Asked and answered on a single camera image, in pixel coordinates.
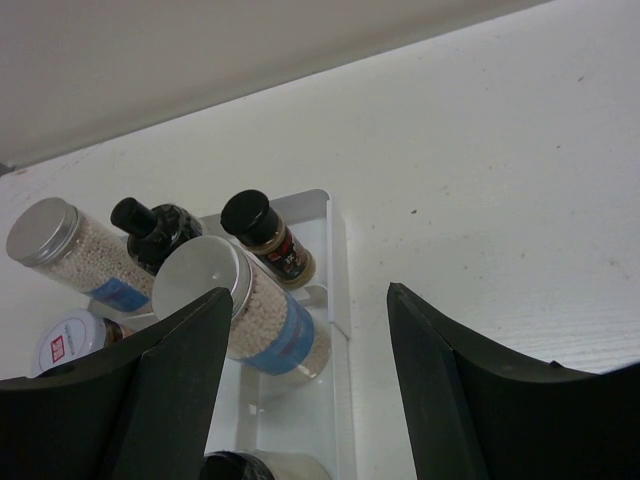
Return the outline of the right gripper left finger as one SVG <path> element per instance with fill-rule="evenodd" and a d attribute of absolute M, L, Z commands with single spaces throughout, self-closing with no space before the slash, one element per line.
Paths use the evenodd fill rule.
<path fill-rule="evenodd" d="M 231 310 L 215 288 L 113 346 L 3 380 L 2 478 L 198 478 Z"/>

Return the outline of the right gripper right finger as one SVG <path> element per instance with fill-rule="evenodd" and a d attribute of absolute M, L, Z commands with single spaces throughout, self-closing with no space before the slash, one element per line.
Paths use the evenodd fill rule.
<path fill-rule="evenodd" d="M 543 362 L 387 292 L 392 351 L 421 479 L 635 479 L 639 368 Z"/>

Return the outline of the white red lid jar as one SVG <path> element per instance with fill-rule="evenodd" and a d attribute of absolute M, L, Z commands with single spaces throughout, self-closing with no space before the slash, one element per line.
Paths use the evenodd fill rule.
<path fill-rule="evenodd" d="M 32 355 L 31 375 L 37 377 L 133 333 L 129 327 L 86 309 L 69 310 L 56 317 L 40 335 Z"/>

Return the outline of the black cap white powder bottle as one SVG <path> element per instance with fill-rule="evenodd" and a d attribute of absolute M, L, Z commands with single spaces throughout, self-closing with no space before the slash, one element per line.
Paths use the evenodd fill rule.
<path fill-rule="evenodd" d="M 307 454 L 216 451 L 204 457 L 200 479 L 329 480 L 322 464 Z"/>

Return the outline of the silver lid bead jar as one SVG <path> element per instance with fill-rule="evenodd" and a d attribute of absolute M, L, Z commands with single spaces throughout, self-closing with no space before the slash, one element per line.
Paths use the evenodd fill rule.
<path fill-rule="evenodd" d="M 153 312 L 165 319 L 214 288 L 232 298 L 229 359 L 291 384 L 321 374 L 331 350 L 327 328 L 224 238 L 191 239 L 165 260 L 153 283 Z"/>
<path fill-rule="evenodd" d="M 46 198 L 16 220 L 6 240 L 14 261 L 124 314 L 151 311 L 153 277 L 122 239 L 61 198 Z"/>

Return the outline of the black cap brown chunk bottle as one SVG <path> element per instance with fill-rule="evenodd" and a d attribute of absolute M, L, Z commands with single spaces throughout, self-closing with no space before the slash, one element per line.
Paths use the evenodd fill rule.
<path fill-rule="evenodd" d="M 110 221 L 127 233 L 129 256 L 152 276 L 178 247 L 208 233 L 199 218 L 178 205 L 161 204 L 149 209 L 132 197 L 115 205 Z"/>

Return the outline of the small black cap spice bottle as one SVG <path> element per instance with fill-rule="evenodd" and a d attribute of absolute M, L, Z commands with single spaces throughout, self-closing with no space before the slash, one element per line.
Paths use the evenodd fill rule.
<path fill-rule="evenodd" d="M 306 285 L 315 274 L 315 259 L 258 190 L 244 190 L 229 199 L 221 226 L 256 256 L 289 289 Z"/>

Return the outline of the white divided organizer tray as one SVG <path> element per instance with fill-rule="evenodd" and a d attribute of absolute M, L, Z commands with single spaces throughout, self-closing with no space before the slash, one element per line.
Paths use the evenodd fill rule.
<path fill-rule="evenodd" d="M 348 342 L 351 336 L 343 218 L 321 189 L 271 202 L 315 260 L 282 314 L 290 348 L 225 361 L 205 452 L 305 454 L 333 479 L 356 476 Z"/>

